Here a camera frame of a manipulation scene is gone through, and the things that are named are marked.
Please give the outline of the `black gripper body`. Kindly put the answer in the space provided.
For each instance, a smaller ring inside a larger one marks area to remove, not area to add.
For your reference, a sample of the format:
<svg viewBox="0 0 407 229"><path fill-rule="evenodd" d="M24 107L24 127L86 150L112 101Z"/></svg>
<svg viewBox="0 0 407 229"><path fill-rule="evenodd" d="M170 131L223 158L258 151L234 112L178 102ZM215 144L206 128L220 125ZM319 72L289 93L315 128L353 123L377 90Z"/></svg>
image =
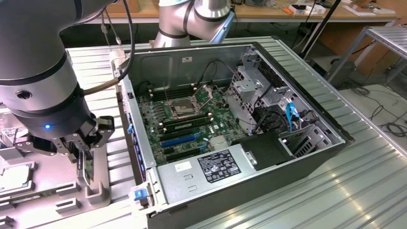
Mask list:
<svg viewBox="0 0 407 229"><path fill-rule="evenodd" d="M12 114L30 133L43 139L66 137L79 131L86 122L92 121L87 104L70 104L58 110L36 112L14 109Z"/></svg>

